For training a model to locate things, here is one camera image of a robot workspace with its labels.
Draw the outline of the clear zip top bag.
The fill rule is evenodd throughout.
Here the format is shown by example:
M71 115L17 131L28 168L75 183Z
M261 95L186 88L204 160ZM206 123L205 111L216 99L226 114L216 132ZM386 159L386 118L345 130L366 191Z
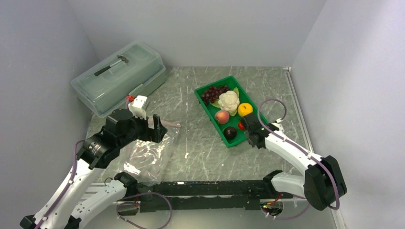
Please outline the clear zip top bag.
M170 125L160 143L134 141L124 148L122 170L146 186L160 184L163 172L175 150L181 125Z

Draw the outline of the pink peach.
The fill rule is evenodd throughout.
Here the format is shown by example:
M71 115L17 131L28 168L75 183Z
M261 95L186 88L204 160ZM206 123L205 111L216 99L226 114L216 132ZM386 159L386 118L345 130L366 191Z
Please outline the pink peach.
M220 124L226 124L230 119L230 114L225 110L218 111L214 116L215 121Z

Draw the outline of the dark red grape bunch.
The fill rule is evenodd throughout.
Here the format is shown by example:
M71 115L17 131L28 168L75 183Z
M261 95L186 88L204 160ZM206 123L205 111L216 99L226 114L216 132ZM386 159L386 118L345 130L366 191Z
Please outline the dark red grape bunch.
M227 91L230 91L230 87L227 85L211 86L203 92L200 98L205 105L208 105L209 103L213 104L219 99L221 94L224 94Z

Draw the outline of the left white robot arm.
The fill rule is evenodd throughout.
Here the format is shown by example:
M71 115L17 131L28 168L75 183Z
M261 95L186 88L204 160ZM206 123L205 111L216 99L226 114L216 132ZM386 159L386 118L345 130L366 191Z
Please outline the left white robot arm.
M138 181L126 172L116 174L107 187L80 203L96 178L116 159L122 148L140 140L160 143L167 128L160 116L153 115L152 128L147 116L128 109L117 109L107 118L100 131L82 140L75 149L72 168L49 201L34 215L20 221L23 229L82 229L111 203L132 200L138 192Z

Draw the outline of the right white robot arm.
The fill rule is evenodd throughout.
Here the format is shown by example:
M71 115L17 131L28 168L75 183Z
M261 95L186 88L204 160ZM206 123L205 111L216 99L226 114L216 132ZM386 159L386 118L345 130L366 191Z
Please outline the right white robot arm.
M267 175L263 192L275 198L281 192L302 197L317 210L324 210L347 193L347 187L338 161L332 156L322 157L300 146L287 137L275 124L263 125L256 114L241 118L248 143L258 149L265 148L288 161L299 175L281 170Z

